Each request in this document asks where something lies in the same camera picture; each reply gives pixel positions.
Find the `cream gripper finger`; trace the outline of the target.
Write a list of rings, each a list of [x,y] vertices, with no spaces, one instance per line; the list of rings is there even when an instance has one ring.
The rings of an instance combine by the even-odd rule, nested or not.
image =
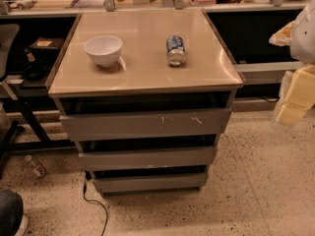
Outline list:
[[[269,42],[276,46],[290,46],[293,25],[294,21],[286,24],[269,38]]]
[[[286,71],[279,97],[275,121],[288,127],[296,125],[315,105],[315,66],[309,65],[295,72]]]

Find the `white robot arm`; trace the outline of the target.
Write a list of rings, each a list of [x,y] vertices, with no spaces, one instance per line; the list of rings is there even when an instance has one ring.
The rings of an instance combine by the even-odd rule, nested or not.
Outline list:
[[[293,59],[304,64],[284,73],[275,122],[294,126],[315,105],[315,0],[310,0],[294,21],[274,33],[269,42],[288,46]]]

